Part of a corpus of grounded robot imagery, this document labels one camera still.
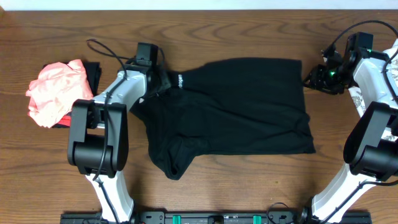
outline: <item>black cable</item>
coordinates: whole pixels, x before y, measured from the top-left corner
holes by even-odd
[[[354,28],[354,27],[357,27],[357,26],[359,26],[359,25],[362,25],[362,24],[367,24],[367,23],[382,24],[382,25],[384,25],[384,26],[390,28],[390,30],[392,30],[393,33],[394,33],[394,34],[396,35],[396,37],[398,38],[398,31],[397,31],[397,29],[396,29],[395,27],[393,27],[392,25],[390,25],[390,24],[388,24],[388,23],[386,23],[386,22],[383,22],[383,21],[379,21],[379,20],[369,20],[369,21],[362,21],[362,22],[359,22],[359,23],[354,24],[354,25],[350,26],[349,28],[345,29],[340,35],[337,36],[337,38],[331,43],[330,46],[332,46],[333,44],[335,44],[336,41],[337,41],[338,39],[340,39],[340,37],[341,37],[342,35],[344,35],[344,34],[345,34],[347,31],[349,31],[350,29],[352,29],[352,28]],[[391,63],[392,59],[393,59],[395,56],[397,56],[397,55],[398,55],[398,49],[397,49],[396,52],[390,57],[390,59],[387,60],[387,61],[385,62],[384,66],[383,66],[383,68],[382,68],[382,74],[383,74],[383,77],[384,77],[384,81],[387,83],[387,87],[388,87],[389,91],[391,92],[391,95],[392,95],[394,101],[398,104],[398,96],[396,95],[394,89],[392,88],[392,85],[391,85],[391,83],[390,83],[390,80],[389,80],[388,77],[387,77],[387,65],[388,65],[389,63]]]
[[[325,220],[323,220],[321,222],[321,224],[326,224],[329,219],[331,219],[334,215],[336,215],[336,213],[342,209],[353,197],[356,193],[358,193],[359,190],[361,190],[363,188],[363,186],[365,186],[366,184],[373,184],[376,186],[382,186],[382,187],[390,187],[390,186],[395,186],[398,185],[398,180],[393,181],[393,182],[389,182],[389,183],[380,183],[380,182],[372,182],[372,181],[364,181],[362,183],[360,183],[357,188],[346,198],[346,200],[344,200],[344,202],[335,209],[335,211],[333,211]]]
[[[111,203],[111,200],[109,199],[109,196],[108,196],[108,194],[106,193],[106,190],[105,190],[105,188],[104,188],[104,183],[103,183],[102,181],[100,181],[100,180],[96,180],[96,182],[98,183],[99,187],[100,187],[101,190],[102,190],[102,193],[103,193],[104,196],[105,196],[106,203],[108,204],[108,206],[110,207],[110,209],[111,209],[111,211],[112,211],[112,214],[113,214],[113,217],[114,217],[114,219],[115,219],[116,224],[120,224],[120,223],[119,223],[119,220],[118,220],[118,216],[116,215],[116,210],[114,209],[114,207],[113,207],[113,205],[112,205],[112,203]]]
[[[99,163],[98,166],[98,170],[97,173],[95,174],[93,181],[95,181],[98,176],[101,174],[101,169],[102,166],[104,164],[104,160],[105,160],[105,154],[106,154],[106,148],[108,146],[108,101],[112,96],[112,93],[115,91],[115,89],[117,89],[117,87],[119,87],[120,84],[122,84],[123,81],[125,81],[127,79],[127,70],[126,67],[124,66],[123,62],[121,61],[120,57],[117,56],[109,47],[105,46],[104,44],[102,44],[101,42],[97,41],[96,39],[88,39],[87,40],[87,46],[91,49],[94,50],[95,52],[100,52],[96,49],[94,49],[89,43],[90,41],[102,46],[103,48],[105,48],[107,51],[109,51],[111,53],[111,56],[116,58],[118,60],[118,62],[121,64],[123,71],[124,71],[124,75],[123,78],[115,85],[112,87],[112,89],[110,91],[108,91],[106,93],[106,97],[105,97],[105,102],[104,102],[104,128],[105,128],[105,134],[104,134],[104,149],[101,155],[101,162]]]
[[[268,210],[267,210],[267,219],[272,223],[272,224],[276,224],[271,218],[269,218],[269,210],[271,210],[272,208],[273,208],[273,206],[275,206],[275,205],[285,205],[285,207],[286,208],[289,208],[285,203],[283,203],[283,202],[275,202],[275,203],[273,203],[269,208],[268,208]]]

